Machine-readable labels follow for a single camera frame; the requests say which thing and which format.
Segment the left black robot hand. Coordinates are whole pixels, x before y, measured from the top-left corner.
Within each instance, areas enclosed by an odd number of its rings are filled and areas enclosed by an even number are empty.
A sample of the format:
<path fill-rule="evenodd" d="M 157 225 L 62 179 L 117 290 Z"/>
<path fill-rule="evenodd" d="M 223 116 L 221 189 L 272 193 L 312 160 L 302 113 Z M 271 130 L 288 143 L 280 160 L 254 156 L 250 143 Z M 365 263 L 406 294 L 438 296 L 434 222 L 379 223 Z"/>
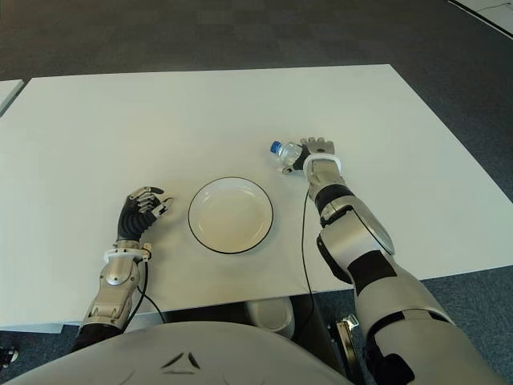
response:
<path fill-rule="evenodd" d="M 118 219 L 117 241 L 140 241 L 174 203 L 173 197 L 159 199 L 162 194 L 161 188 L 143 186 L 127 196 Z"/>

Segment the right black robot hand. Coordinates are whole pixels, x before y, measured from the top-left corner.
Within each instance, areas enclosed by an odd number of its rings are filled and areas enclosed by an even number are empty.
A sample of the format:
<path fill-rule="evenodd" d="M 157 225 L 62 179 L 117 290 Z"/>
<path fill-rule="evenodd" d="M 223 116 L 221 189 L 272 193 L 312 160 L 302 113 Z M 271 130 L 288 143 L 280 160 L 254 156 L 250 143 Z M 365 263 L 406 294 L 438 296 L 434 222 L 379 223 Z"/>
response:
<path fill-rule="evenodd" d="M 299 143 L 288 142 L 277 150 L 277 156 L 283 165 L 281 172 L 285 175 L 303 170 L 307 159 L 313 155 L 334 153 L 333 142 L 321 137 L 303 138 Z"/>

